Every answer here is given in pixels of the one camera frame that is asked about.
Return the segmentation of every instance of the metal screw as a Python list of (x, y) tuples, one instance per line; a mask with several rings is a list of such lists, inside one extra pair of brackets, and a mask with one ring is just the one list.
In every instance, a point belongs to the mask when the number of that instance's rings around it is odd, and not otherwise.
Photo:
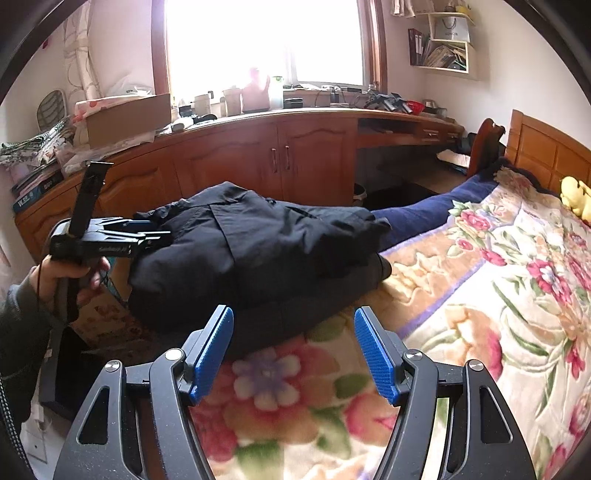
[(476, 372), (482, 372), (484, 370), (484, 364), (480, 360), (470, 360), (468, 366)]
[(418, 350), (407, 350), (407, 352), (405, 353), (406, 357), (409, 360), (420, 360), (421, 358), (423, 358), (423, 353), (419, 352)]
[(110, 362), (107, 362), (107, 364), (105, 365), (105, 370), (107, 370), (108, 372), (116, 372), (120, 366), (121, 363), (119, 361), (111, 360)]
[(164, 354), (166, 360), (171, 360), (173, 362), (182, 358), (183, 355), (184, 352), (180, 348), (171, 348), (168, 352)]

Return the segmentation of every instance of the wooden cabinet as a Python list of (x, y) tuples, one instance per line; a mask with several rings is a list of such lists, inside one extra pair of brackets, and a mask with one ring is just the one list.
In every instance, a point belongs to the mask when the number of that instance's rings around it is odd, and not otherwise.
[(280, 122), (283, 199), (302, 205), (351, 205), (356, 129), (352, 118)]
[(111, 167), (97, 202), (100, 214), (130, 218), (181, 198), (170, 158), (163, 148)]
[(35, 260), (41, 259), (43, 245), (55, 224), (72, 216), (76, 195), (75, 187), (66, 190), (17, 225), (27, 249)]
[(277, 149), (277, 126), (269, 119), (179, 143), (170, 149), (170, 155), (175, 159), (185, 198), (231, 181), (265, 197), (280, 199)]
[[(374, 121), (379, 131), (358, 134)], [(115, 165), (93, 214), (131, 217), (224, 181), (277, 200), (347, 206), (358, 147), (446, 144), (462, 131), (435, 119), (355, 109), (220, 119), (111, 157)], [(359, 141), (362, 135), (365, 141)], [(82, 173), (75, 174), (17, 214), (17, 228), (36, 260), (52, 227), (72, 214), (81, 180)]]

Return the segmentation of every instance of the wall shelf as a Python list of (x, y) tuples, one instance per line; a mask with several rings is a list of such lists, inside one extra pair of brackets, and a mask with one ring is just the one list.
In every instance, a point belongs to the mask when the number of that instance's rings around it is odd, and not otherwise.
[(453, 44), (456, 47), (462, 48), (466, 52), (466, 71), (443, 69), (439, 67), (426, 67), (422, 65), (413, 65), (418, 69), (428, 70), (430, 73), (439, 73), (449, 75), (451, 77), (478, 80), (478, 64), (476, 62), (476, 50), (467, 41), (453, 41), (453, 40), (432, 40), (435, 43)]
[(475, 26), (474, 20), (469, 15), (459, 13), (459, 12), (425, 12), (422, 14), (417, 14), (417, 17), (432, 17), (432, 18), (444, 18), (444, 17), (458, 17), (458, 18), (465, 18), (470, 22), (472, 26)]
[(427, 70), (430, 73), (444, 74), (456, 78), (463, 78), (469, 80), (478, 80), (478, 65), (476, 59), (476, 50), (472, 44), (463, 40), (448, 40), (445, 38), (436, 38), (436, 22), (438, 18), (465, 18), (468, 24), (474, 26), (474, 20), (465, 13), (460, 12), (425, 12), (417, 14), (418, 17), (426, 17), (429, 22), (429, 34), (432, 43), (439, 45), (447, 45), (449, 47), (459, 48), (466, 53), (466, 70), (455, 70), (441, 67), (428, 67), (423, 65), (413, 65), (418, 69)]

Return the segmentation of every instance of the black clothing pile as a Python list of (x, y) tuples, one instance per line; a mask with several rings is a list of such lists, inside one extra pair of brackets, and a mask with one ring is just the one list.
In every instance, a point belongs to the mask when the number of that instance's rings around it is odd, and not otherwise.
[(174, 242), (133, 261), (131, 313), (157, 332), (184, 333), (227, 304), (229, 357), (302, 333), (391, 273), (377, 254), (390, 225), (363, 208), (279, 202), (226, 182), (136, 218)]

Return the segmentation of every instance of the desk drawer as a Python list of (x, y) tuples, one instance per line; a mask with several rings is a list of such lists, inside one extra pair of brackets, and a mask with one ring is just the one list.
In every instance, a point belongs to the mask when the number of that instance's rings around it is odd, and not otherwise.
[(441, 132), (430, 128), (424, 128), (420, 131), (422, 144), (442, 143)]

